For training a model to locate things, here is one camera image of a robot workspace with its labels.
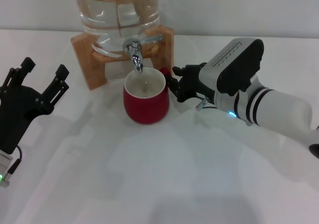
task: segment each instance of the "white wall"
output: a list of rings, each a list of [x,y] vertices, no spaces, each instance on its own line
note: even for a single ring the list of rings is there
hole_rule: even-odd
[[[178,34],[319,37],[319,0],[161,0]],[[75,0],[0,0],[0,28],[81,30]]]

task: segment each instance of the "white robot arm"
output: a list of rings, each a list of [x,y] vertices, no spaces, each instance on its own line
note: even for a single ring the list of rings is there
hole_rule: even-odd
[[[166,76],[170,90],[179,102],[199,98],[199,111],[207,103],[246,122],[292,138],[319,158],[319,130],[310,128],[311,105],[264,87],[256,75],[264,44],[260,39],[232,40],[208,63],[174,67],[181,80]]]

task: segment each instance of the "metal screw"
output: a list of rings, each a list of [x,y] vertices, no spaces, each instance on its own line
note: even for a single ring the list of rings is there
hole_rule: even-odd
[[[199,104],[196,106],[197,111],[201,111],[203,107],[209,102],[209,98],[205,97]]]

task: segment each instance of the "cable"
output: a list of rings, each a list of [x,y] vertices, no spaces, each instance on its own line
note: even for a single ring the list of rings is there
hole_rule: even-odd
[[[217,109],[217,107],[207,106],[207,107],[203,107],[203,109]]]
[[[8,169],[7,173],[13,174],[18,168],[20,162],[22,161],[22,150],[19,146],[16,147],[19,150],[20,157],[12,164],[12,166]]]
[[[19,150],[19,153],[20,153],[20,159],[22,160],[22,150],[21,150],[21,148],[19,147],[19,145],[17,145],[17,147],[16,147],[18,150]]]

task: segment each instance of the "metal spigot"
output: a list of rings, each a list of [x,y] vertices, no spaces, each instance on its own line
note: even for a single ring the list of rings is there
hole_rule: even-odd
[[[129,39],[123,44],[123,50],[130,57],[134,69],[137,73],[143,72],[143,56],[142,56],[142,44],[155,43],[157,41],[163,40],[163,35],[147,37],[142,40],[137,38]]]

